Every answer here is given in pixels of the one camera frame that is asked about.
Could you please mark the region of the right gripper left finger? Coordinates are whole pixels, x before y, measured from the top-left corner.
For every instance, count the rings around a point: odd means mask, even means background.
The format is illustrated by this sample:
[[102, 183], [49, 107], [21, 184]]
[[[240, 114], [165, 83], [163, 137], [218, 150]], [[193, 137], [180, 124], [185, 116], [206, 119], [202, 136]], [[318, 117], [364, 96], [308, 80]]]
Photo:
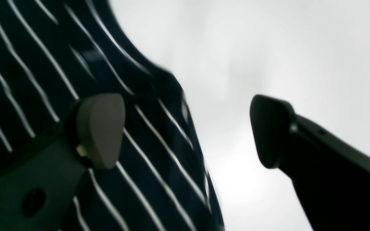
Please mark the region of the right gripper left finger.
[[114, 167], [124, 124], [121, 94], [91, 96], [0, 164], [0, 231], [57, 231], [84, 173]]

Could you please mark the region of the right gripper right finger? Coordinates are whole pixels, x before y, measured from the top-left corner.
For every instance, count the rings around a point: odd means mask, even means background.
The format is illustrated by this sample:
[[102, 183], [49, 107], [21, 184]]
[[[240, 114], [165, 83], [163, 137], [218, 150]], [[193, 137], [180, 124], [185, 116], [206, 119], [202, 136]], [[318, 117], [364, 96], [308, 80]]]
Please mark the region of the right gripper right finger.
[[289, 102], [255, 95], [250, 107], [258, 157], [293, 183], [314, 231], [370, 231], [370, 157]]

